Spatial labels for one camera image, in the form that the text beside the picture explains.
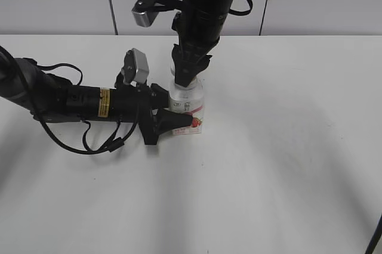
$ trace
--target white bottle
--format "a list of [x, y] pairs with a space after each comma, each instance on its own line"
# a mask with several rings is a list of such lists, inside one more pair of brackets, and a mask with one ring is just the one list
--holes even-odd
[[202, 83], [197, 77], [187, 87], [176, 84], [175, 79], [171, 81], [170, 110], [193, 116], [191, 126], [172, 130], [174, 135], [198, 134], [202, 132], [204, 91]]

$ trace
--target black bracket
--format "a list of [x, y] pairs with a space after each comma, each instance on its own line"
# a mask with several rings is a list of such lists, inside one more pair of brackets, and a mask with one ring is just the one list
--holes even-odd
[[182, 9], [183, 1], [181, 0], [138, 0], [132, 12], [137, 25], [149, 27], [158, 13]]
[[167, 111], [168, 91], [153, 83], [151, 87], [146, 84], [137, 84], [139, 99], [139, 128], [146, 145], [156, 145], [159, 136], [173, 129], [190, 126], [193, 117]]

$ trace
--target white tabletop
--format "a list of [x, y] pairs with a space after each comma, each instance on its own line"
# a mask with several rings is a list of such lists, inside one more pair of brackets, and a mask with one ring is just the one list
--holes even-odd
[[[176, 42], [0, 36], [102, 87], [132, 47], [167, 87]], [[382, 210], [382, 37], [223, 37], [211, 54], [203, 133], [157, 147], [135, 131], [114, 153], [71, 154], [0, 99], [0, 253], [364, 253]], [[115, 124], [93, 125], [95, 147]], [[52, 129], [81, 147], [86, 125]]]

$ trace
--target yellow label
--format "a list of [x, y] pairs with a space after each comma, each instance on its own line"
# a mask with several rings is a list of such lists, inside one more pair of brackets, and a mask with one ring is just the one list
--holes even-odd
[[110, 89], [100, 88], [100, 105], [98, 107], [98, 117], [109, 117]]

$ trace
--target black cable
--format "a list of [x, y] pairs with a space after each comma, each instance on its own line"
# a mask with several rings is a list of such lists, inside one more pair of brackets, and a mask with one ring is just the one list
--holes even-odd
[[25, 76], [19, 66], [19, 64], [16, 62], [16, 60], [12, 57], [12, 55], [7, 51], [5, 50], [3, 47], [0, 46], [0, 52], [3, 53], [3, 55], [5, 56], [5, 58], [13, 65], [13, 67], [15, 68], [16, 70], [16, 73], [18, 74], [19, 78], [20, 78], [20, 81], [21, 81], [21, 84], [23, 85], [28, 97], [29, 97], [29, 101], [30, 101], [30, 104], [32, 105], [32, 111], [34, 112], [35, 116], [37, 117], [37, 119], [39, 120], [41, 126], [43, 127], [43, 129], [45, 130], [45, 132], [48, 134], [48, 136], [57, 144], [59, 145], [61, 148], [67, 150], [67, 151], [71, 151], [72, 153], [76, 153], [76, 154], [86, 154], [86, 155], [91, 155], [91, 154], [101, 154], [101, 153], [105, 153], [107, 151], [113, 151], [113, 150], [116, 150], [117, 148], [121, 147], [124, 142], [131, 136], [131, 134], [134, 132], [135, 130], [135, 127], [137, 126], [138, 124], [138, 119], [139, 119], [139, 104], [137, 104], [137, 112], [136, 112], [136, 116], [135, 116], [135, 119], [134, 119], [134, 123], [132, 125], [132, 127], [130, 128], [129, 132], [126, 134], [126, 136], [124, 136], [123, 138], [120, 138], [120, 139], [117, 139], [115, 140], [115, 142], [113, 143], [113, 145], [109, 146], [109, 148], [105, 148], [103, 150], [96, 150], [96, 151], [84, 151], [84, 150], [78, 150], [76, 148], [72, 148], [72, 147], [69, 147], [68, 145], [66, 145], [65, 143], [61, 142], [55, 135], [54, 133], [51, 131], [51, 129], [48, 127], [47, 123], [45, 122], [45, 119], [42, 117], [42, 115], [40, 114], [40, 111], [36, 105], [36, 102], [35, 102], [35, 99], [34, 99], [34, 96], [32, 94], [32, 92], [30, 91], [29, 89], [29, 85], [28, 85], [28, 82], [27, 80], [25, 79]]
[[[88, 125], [88, 129], [84, 132], [83, 136], [82, 136], [82, 144], [84, 145], [84, 148], [88, 151], [93, 151], [92, 149], [90, 149], [88, 143], [87, 143], [87, 140], [86, 140], [86, 136], [91, 128], [91, 124], [90, 122], [88, 121], [83, 121], [85, 124]], [[117, 121], [117, 128], [114, 130], [114, 132], [110, 135], [110, 137], [101, 145], [101, 147], [98, 148], [98, 150], [102, 150], [104, 148], [108, 148], [110, 145], [112, 145], [115, 141], [115, 136], [119, 130], [119, 127], [121, 126], [121, 121]]]
[[81, 77], [79, 78], [77, 85], [81, 85], [82, 78], [84, 77], [80, 68], [78, 68], [77, 66], [74, 66], [72, 64], [69, 64], [69, 63], [58, 63], [58, 64], [50, 65], [50, 66], [36, 65], [36, 67], [40, 68], [42, 71], [52, 71], [52, 70], [59, 68], [59, 67], [69, 67], [69, 68], [75, 69], [81, 74]]
[[247, 0], [247, 3], [249, 5], [248, 10], [246, 10], [246, 11], [235, 11], [235, 10], [229, 9], [229, 13], [234, 15], [234, 16], [240, 16], [240, 17], [247, 16], [248, 14], [251, 13], [251, 11], [253, 9], [253, 2], [252, 2], [252, 0]]
[[258, 35], [261, 35], [261, 33], [263, 32], [265, 13], [267, 12], [267, 7], [268, 7], [268, 0], [265, 0], [265, 6], [264, 6], [264, 11], [263, 11], [263, 18], [261, 19], [261, 26], [260, 26], [260, 31], [259, 31]]
[[377, 229], [375, 229], [375, 232], [374, 232], [374, 234], [370, 240], [370, 243], [366, 249], [365, 254], [371, 254], [375, 250], [375, 247], [377, 247], [377, 244], [380, 241], [381, 236], [382, 236], [382, 215], [381, 215], [380, 221], [377, 225]]

